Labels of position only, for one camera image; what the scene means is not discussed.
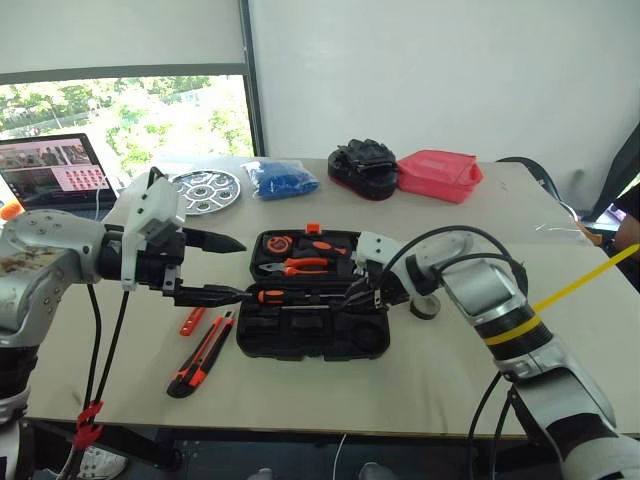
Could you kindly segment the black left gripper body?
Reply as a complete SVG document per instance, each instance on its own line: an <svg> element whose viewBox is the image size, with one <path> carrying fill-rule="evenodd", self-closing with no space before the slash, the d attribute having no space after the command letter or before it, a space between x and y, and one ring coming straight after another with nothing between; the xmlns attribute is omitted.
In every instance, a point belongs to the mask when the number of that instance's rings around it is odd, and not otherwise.
<svg viewBox="0 0 640 480"><path fill-rule="evenodd" d="M183 231L169 234L161 243L148 242L137 251L135 281L165 296L175 294L181 264L184 261L186 237Z"/></svg>

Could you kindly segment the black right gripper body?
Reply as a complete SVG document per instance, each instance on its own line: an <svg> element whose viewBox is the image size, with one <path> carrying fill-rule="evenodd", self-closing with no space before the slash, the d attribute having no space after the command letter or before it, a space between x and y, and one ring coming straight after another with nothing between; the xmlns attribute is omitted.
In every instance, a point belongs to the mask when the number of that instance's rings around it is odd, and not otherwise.
<svg viewBox="0 0 640 480"><path fill-rule="evenodd" d="M383 273L379 262L367 263L368 286L372 292L374 306L394 306L410 300L408 292L393 273Z"/></svg>

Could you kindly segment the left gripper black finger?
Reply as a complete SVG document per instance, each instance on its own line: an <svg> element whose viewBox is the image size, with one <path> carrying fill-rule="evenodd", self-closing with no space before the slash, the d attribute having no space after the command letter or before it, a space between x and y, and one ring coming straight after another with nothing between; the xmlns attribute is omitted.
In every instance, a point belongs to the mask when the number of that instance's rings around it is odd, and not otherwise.
<svg viewBox="0 0 640 480"><path fill-rule="evenodd" d="M173 292L174 305L180 307L220 307L252 297L249 292L221 285L177 286Z"/></svg>
<svg viewBox="0 0 640 480"><path fill-rule="evenodd" d="M246 250L244 244L228 235L198 229L184 229L185 245L205 252L234 253Z"/></svg>

